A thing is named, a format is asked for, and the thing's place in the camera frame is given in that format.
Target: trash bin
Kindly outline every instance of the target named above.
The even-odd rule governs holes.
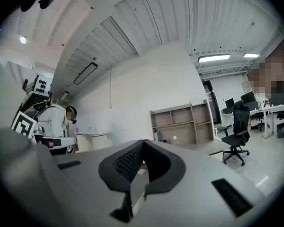
[[[277,124],[276,133],[277,133],[278,139],[284,137],[284,123]]]

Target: fluorescent light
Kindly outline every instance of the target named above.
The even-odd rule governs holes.
[[[67,97],[68,94],[69,94],[69,92],[65,91],[63,93],[62,97],[61,97],[61,100],[64,100]]]
[[[25,36],[20,37],[20,42],[25,44],[27,42],[27,38]]]
[[[246,53],[243,57],[245,58],[257,58],[259,55],[258,54],[248,54]]]
[[[98,68],[98,65],[95,63],[90,63],[74,80],[74,84],[79,85],[90,73]]]
[[[200,56],[198,59],[199,63],[207,62],[207,61],[218,61],[218,60],[227,60],[231,55],[223,54],[223,55],[209,55],[209,56]]]

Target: white shirt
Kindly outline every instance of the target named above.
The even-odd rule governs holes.
[[[63,137],[63,130],[67,121],[65,108],[52,105],[40,113],[37,118],[37,124],[44,128],[45,136]]]

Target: chair backrest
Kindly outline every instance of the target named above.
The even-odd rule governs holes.
[[[237,134],[242,131],[247,130],[248,121],[249,121],[249,112],[250,109],[243,105],[243,101],[238,101],[234,105],[233,111],[233,118],[234,118],[234,125],[233,125],[233,133]]]

